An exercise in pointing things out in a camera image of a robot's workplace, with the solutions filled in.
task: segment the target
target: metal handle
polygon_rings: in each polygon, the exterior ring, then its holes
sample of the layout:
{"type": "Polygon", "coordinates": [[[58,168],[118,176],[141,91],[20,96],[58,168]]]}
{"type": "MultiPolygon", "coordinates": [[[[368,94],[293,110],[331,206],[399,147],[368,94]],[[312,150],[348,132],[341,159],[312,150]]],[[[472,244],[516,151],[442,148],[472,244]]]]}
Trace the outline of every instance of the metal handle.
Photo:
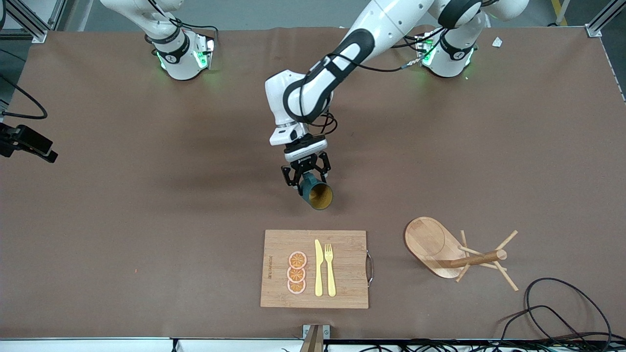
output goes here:
{"type": "Polygon", "coordinates": [[[374,259],[372,259],[372,255],[370,255],[369,249],[366,250],[366,254],[367,254],[367,257],[365,258],[365,272],[367,275],[367,260],[369,259],[369,267],[370,267],[370,273],[371,273],[371,275],[369,276],[369,279],[367,280],[367,286],[369,287],[372,285],[372,281],[374,280],[374,259]]]}

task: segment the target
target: tabletop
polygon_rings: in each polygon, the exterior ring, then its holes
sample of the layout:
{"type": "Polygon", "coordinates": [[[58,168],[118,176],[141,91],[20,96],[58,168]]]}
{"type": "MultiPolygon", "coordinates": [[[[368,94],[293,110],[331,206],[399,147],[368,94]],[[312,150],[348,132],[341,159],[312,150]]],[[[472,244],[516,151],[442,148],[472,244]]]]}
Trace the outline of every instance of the tabletop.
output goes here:
{"type": "MultiPolygon", "coordinates": [[[[455,78],[356,70],[332,103],[335,197],[320,212],[284,182],[264,81],[306,72],[345,32],[220,32],[218,70],[191,81],[170,79],[142,33],[34,45],[19,84],[49,118],[6,123],[46,135],[59,158],[0,160],[0,336],[284,338],[323,323],[334,338],[493,338],[544,276],[581,288],[624,334],[626,106],[600,39],[488,28],[455,78]],[[479,251],[519,231],[504,265],[522,291],[483,267],[460,283],[430,273],[403,241],[421,216],[479,251]],[[261,308],[266,229],[367,231],[370,308],[261,308]]],[[[11,110],[37,112],[17,93],[11,110]]],[[[564,287],[541,284],[539,303],[603,329],[564,287]]],[[[507,337],[543,336],[519,319],[507,337]]]]}

